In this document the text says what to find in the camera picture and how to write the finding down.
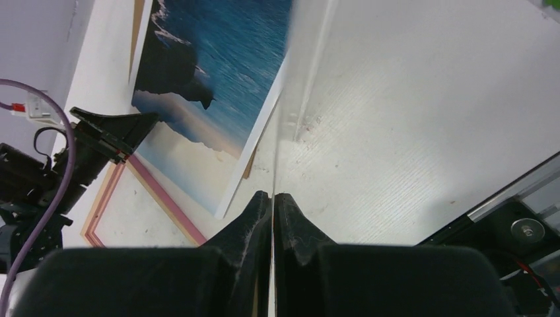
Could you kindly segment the sea landscape photo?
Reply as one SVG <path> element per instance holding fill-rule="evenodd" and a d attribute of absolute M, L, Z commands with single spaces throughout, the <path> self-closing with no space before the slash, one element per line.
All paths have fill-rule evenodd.
<path fill-rule="evenodd" d="M 222 219 L 281 91 L 292 1 L 154 1 L 134 110 L 138 155 L 184 211 Z"/>

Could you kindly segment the clear acrylic sheet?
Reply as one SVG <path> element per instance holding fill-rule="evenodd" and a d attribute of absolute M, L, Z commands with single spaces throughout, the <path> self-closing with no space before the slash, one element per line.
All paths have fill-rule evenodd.
<path fill-rule="evenodd" d="M 285 77 L 278 99 L 273 177 L 272 316 L 323 316 L 324 297 L 317 251 L 333 240 L 304 216 L 296 188 L 304 181 L 302 134 L 306 111 L 326 46 L 337 1 L 295 1 L 289 27 Z"/>

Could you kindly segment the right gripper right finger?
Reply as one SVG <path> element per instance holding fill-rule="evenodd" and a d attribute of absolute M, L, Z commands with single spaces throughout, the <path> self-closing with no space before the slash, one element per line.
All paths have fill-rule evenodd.
<path fill-rule="evenodd" d="M 290 194 L 274 197 L 278 316 L 514 316 L 478 251 L 338 244 Z"/>

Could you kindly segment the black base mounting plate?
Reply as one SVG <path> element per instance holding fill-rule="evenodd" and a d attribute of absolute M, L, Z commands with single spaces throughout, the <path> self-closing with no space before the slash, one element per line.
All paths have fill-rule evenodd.
<path fill-rule="evenodd" d="M 517 316 L 559 315 L 559 154 L 422 241 L 492 263 Z"/>

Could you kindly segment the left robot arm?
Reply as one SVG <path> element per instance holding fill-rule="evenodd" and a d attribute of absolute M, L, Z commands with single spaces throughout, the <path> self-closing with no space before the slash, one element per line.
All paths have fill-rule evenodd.
<path fill-rule="evenodd" d="M 102 115 L 74 107 L 70 113 L 76 160 L 69 185 L 48 223 L 25 255 L 19 272 L 35 268 L 48 253 L 62 248 L 62 228 L 72 224 L 68 212 L 112 162 L 124 163 L 159 121 L 156 112 Z M 1 273 L 6 274 L 23 244 L 55 197 L 68 161 L 64 148 L 46 162 L 1 144 Z"/>

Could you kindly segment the brown backing board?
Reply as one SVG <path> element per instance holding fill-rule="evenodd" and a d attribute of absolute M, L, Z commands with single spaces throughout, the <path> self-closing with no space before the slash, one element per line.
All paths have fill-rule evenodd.
<path fill-rule="evenodd" d="M 136 53 L 140 53 L 140 33 L 141 29 L 146 26 L 147 21 L 145 15 L 151 10 L 152 1 L 135 0 L 133 6 L 133 22 L 131 31 L 131 51 L 129 59 L 129 77 L 128 83 L 133 84 L 133 74 L 135 74 L 137 67 L 134 65 Z"/>

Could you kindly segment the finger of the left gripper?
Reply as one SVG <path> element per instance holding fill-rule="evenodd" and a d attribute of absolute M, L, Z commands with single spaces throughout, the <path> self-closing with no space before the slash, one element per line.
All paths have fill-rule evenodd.
<path fill-rule="evenodd" d="M 155 112 L 102 115 L 78 107 L 70 109 L 79 123 L 76 128 L 96 141 L 103 141 L 121 153 L 134 153 L 159 121 Z"/>

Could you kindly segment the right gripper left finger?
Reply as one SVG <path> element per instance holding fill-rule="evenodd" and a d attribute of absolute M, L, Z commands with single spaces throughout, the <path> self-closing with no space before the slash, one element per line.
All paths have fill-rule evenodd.
<path fill-rule="evenodd" d="M 271 200 L 196 248 L 83 248 L 50 255 L 13 316 L 266 316 Z"/>

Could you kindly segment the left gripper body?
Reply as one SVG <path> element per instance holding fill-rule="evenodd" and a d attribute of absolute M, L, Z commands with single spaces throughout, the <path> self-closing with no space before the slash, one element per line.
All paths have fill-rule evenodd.
<path fill-rule="evenodd" d="M 68 214 L 108 163 L 120 164 L 123 162 L 123 153 L 103 141 L 96 141 L 78 131 L 76 126 L 73 129 L 75 162 L 72 167 L 71 180 L 55 210 L 57 214 L 61 215 Z"/>

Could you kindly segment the pink wooden photo frame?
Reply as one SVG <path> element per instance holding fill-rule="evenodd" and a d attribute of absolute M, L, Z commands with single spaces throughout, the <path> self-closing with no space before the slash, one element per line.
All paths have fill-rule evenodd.
<path fill-rule="evenodd" d="M 207 241 L 136 156 L 109 165 L 81 236 L 98 248 L 198 247 Z"/>

